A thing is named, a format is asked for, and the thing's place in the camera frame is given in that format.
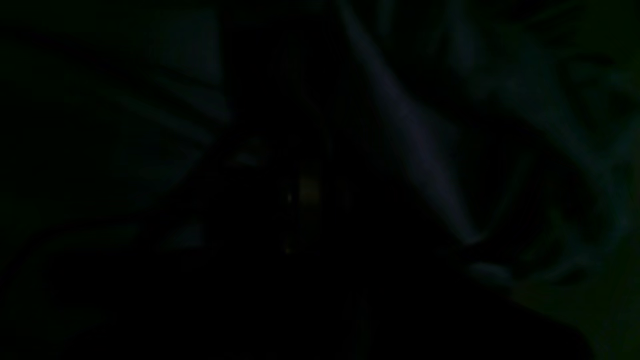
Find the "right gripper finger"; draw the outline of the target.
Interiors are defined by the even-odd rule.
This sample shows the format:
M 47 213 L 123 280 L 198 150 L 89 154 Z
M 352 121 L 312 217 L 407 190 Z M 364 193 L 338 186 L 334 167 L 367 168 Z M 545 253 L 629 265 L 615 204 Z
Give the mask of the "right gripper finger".
M 317 251 L 323 235 L 323 183 L 320 170 L 288 170 L 282 180 L 285 205 L 285 255 Z

